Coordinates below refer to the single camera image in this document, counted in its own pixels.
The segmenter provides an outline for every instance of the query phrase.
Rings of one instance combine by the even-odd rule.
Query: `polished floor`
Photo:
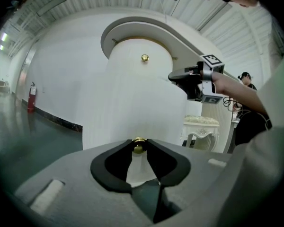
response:
[[[27,109],[15,95],[0,93],[0,179],[14,192],[25,180],[69,153],[82,150],[82,133]]]

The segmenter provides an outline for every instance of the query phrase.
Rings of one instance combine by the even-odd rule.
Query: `black baseboard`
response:
[[[24,99],[22,99],[22,103],[27,106],[27,101],[25,101]],[[48,120],[50,120],[50,121],[52,121],[52,122],[54,122],[58,125],[61,125],[65,128],[68,128],[70,130],[77,131],[77,132],[82,132],[83,127],[81,125],[71,123],[67,120],[56,117],[56,116],[54,116],[54,115],[52,115],[48,112],[45,112],[42,109],[37,108],[37,107],[35,107],[35,112],[37,114],[41,115],[42,117],[44,117],[44,118],[46,118],[46,119],[48,119]]]

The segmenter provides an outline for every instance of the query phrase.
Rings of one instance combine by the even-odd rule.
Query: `ceiling beam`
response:
[[[228,3],[222,4],[221,8],[214,13],[199,29],[203,36],[207,36],[211,31],[213,31],[218,25],[216,22],[223,16],[227,16],[228,12],[231,12],[232,6]]]
[[[264,82],[268,79],[269,77],[269,72],[270,72],[270,69],[269,69],[269,65],[265,65],[264,64],[264,53],[263,53],[263,47],[262,47],[262,44],[260,42],[260,38],[257,34],[257,30],[255,28],[255,25],[254,25],[254,22],[252,21],[249,13],[248,13],[248,10],[242,6],[240,6],[239,4],[232,4],[233,8],[237,11],[239,11],[242,16],[244,17],[247,25],[249,26],[249,29],[251,31],[251,34],[256,42],[256,45],[257,45],[257,50],[258,50],[258,54],[259,54],[259,57],[260,57],[260,61],[261,61],[261,68],[262,68],[262,84],[264,84]]]
[[[226,76],[234,79],[235,81],[238,81],[239,79],[237,77],[234,77],[233,75],[231,75],[229,72],[227,72],[226,70],[223,71],[223,74],[225,74]]]
[[[172,12],[171,12],[171,14],[169,14],[170,16],[172,16],[173,15],[173,13],[174,13],[174,11],[176,10],[176,7],[178,6],[178,3],[180,2],[180,0],[178,0],[177,2],[175,2],[175,4],[174,4],[174,7],[172,8]]]

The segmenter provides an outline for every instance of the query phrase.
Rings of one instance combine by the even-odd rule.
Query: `red fire extinguisher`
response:
[[[32,113],[35,109],[35,100],[36,100],[36,92],[37,88],[32,81],[32,85],[30,85],[29,96],[28,96],[28,103],[27,103],[27,112]]]

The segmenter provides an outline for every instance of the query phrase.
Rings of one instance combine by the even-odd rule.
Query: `gold button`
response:
[[[142,59],[143,62],[146,62],[150,59],[150,57],[148,55],[144,54],[144,55],[141,56],[141,59]]]
[[[143,146],[141,145],[137,145],[134,149],[133,149],[133,153],[136,153],[136,154],[142,154],[144,153],[145,150],[143,149]]]

